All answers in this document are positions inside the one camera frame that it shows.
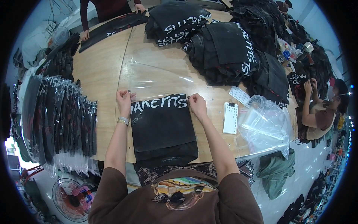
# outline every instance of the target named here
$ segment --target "electric fan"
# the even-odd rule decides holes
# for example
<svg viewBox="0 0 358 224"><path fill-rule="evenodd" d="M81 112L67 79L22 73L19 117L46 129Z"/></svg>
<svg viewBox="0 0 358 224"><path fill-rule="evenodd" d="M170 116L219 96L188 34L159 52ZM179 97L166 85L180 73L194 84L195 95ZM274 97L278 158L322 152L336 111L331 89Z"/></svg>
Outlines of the electric fan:
<svg viewBox="0 0 358 224"><path fill-rule="evenodd" d="M87 220L92 205L92 192L77 181L68 178L59 179L52 188L52 199L58 211L67 219L81 223Z"/></svg>

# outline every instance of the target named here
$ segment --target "maroon long-sleeve shirt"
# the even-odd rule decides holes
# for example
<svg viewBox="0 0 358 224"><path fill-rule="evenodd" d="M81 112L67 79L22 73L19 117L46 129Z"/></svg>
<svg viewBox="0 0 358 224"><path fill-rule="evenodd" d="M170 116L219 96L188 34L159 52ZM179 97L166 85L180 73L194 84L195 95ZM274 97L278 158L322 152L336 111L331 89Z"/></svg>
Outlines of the maroon long-sleeve shirt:
<svg viewBox="0 0 358 224"><path fill-rule="evenodd" d="M83 30L88 30L88 21L87 21L87 7L89 0L81 0L81 22ZM105 18L109 15L114 15L116 12L121 10L127 0L91 0L95 5L98 19L101 21L102 18ZM134 0L134 4L141 4L140 0Z"/></svg>

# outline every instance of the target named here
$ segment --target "person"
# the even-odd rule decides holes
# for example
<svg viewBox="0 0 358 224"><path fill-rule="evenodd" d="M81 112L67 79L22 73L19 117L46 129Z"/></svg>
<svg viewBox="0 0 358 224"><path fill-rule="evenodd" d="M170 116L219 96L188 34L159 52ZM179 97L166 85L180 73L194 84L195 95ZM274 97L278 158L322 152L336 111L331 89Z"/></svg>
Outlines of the person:
<svg viewBox="0 0 358 224"><path fill-rule="evenodd" d="M206 101L199 94L188 96L189 107L204 128L217 178L181 168L128 194L125 123L134 97L130 90L117 92L121 117L108 145L88 223L263 223L248 180L240 174L228 144L207 115Z"/></svg>
<svg viewBox="0 0 358 224"><path fill-rule="evenodd" d="M276 1L276 4L278 5L278 9L284 13L285 15L287 14L289 8L292 8L292 3L289 0L285 0L283 1Z"/></svg>
<svg viewBox="0 0 358 224"><path fill-rule="evenodd" d="M329 101L326 101L318 97L316 79L307 80L303 86L306 94L303 110L297 114L299 139L319 139L331 129L337 113L338 116L346 113L349 104L348 88L343 80L335 79L334 86L328 88ZM314 106L310 110L311 93Z"/></svg>
<svg viewBox="0 0 358 224"><path fill-rule="evenodd" d="M89 0L80 1L80 15L83 27L82 40L87 40L90 37L90 29L88 27L87 21L88 1ZM91 0L91 2L96 7L98 14L98 22L100 23L112 19L114 17L118 17L132 12L127 0ZM145 8L141 4L140 0L134 0L134 8L136 10L136 13L138 13L139 11L140 13L143 13L145 11Z"/></svg>

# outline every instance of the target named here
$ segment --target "beige apron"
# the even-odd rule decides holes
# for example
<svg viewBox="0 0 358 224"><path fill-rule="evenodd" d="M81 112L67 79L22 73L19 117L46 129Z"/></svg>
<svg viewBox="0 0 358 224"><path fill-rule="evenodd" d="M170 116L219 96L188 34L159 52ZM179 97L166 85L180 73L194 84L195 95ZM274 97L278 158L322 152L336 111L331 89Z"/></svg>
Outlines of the beige apron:
<svg viewBox="0 0 358 224"><path fill-rule="evenodd" d="M326 108L323 107L323 104L316 104L310 110L310 114L316 114L321 110L326 110ZM336 113L334 113L334 115L333 115L333 120L332 120L331 125L326 130L321 130L320 128L308 127L307 132L306 132L306 134L307 134L306 139L307 140L315 140L315 139L319 139L320 137L324 136L331 129L334 119L335 119L335 116L336 116Z"/></svg>

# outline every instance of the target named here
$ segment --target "black bow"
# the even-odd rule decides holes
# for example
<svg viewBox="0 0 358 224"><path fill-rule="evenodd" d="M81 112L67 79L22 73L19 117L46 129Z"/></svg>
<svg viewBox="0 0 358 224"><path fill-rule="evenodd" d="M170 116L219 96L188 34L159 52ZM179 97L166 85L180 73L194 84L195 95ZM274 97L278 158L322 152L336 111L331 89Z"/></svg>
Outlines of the black bow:
<svg viewBox="0 0 358 224"><path fill-rule="evenodd" d="M185 200L185 196L180 191L175 192L171 197L169 197L166 193L158 194L152 199L152 201L156 203L166 203L166 202L172 202L172 203L183 203Z"/></svg>

